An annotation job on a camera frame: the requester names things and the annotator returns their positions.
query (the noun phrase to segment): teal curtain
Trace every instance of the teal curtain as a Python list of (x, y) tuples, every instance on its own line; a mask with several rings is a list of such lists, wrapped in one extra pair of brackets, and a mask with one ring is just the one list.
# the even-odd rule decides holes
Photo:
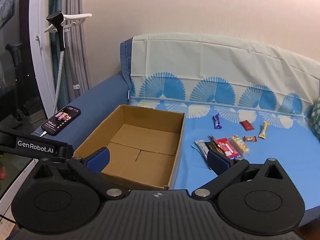
[[(49, 0), (49, 14), (62, 9), (62, 0)], [(52, 67), (53, 67), (53, 78), (54, 85), (57, 84), (58, 68), (59, 68), (59, 58), (60, 58), (60, 47), (59, 39), (57, 33), (50, 33), (50, 43), (51, 43), (51, 55), (52, 55)], [(63, 68), (61, 76), (61, 85), (57, 109), (60, 110), (70, 103), (66, 82), (65, 68)]]

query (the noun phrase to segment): black cable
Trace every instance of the black cable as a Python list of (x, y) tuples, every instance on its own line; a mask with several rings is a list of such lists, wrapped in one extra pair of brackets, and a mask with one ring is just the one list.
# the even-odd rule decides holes
[(3, 219), (5, 219), (5, 220), (7, 220), (7, 221), (9, 221), (9, 222), (11, 222), (11, 223), (14, 223), (15, 225), (17, 224), (15, 221), (13, 221), (13, 220), (11, 220), (10, 218), (7, 218), (7, 217), (5, 217), (5, 216), (3, 216), (3, 215), (1, 215), (1, 214), (0, 214), (0, 217), (2, 217)]

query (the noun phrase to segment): white hanger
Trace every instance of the white hanger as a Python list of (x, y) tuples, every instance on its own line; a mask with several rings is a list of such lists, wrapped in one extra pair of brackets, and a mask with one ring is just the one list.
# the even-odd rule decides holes
[[(72, 14), (72, 15), (64, 14), (64, 15), (63, 15), (64, 21), (61, 23), (61, 25), (62, 25), (66, 20), (72, 21), (72, 23), (67, 24), (67, 25), (64, 25), (64, 27), (63, 27), (64, 32), (70, 31), (70, 27), (72, 27), (72, 26), (77, 26), (77, 25), (80, 25), (80, 24), (84, 23), (84, 21), (85, 21), (87, 18), (91, 17), (91, 16), (92, 16), (91, 13)], [(50, 24), (49, 27), (46, 28), (44, 32), (45, 32), (45, 33), (46, 33), (46, 32), (56, 33), (56, 32), (57, 32), (57, 29), (56, 29), (52, 24)]]

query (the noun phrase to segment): open cardboard box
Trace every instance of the open cardboard box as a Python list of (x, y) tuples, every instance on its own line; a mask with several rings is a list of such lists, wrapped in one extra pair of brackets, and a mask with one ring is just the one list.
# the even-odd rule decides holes
[(184, 114), (118, 106), (79, 146), (87, 157), (101, 147), (110, 163), (101, 176), (130, 189), (173, 188), (180, 164)]

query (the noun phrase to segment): smartphone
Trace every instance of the smartphone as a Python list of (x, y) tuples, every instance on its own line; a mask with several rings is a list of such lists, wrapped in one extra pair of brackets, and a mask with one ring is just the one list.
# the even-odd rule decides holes
[(66, 106), (49, 120), (45, 121), (44, 124), (41, 125), (41, 128), (43, 131), (46, 131), (47, 134), (55, 136), (79, 114), (81, 114), (80, 109), (74, 106)]

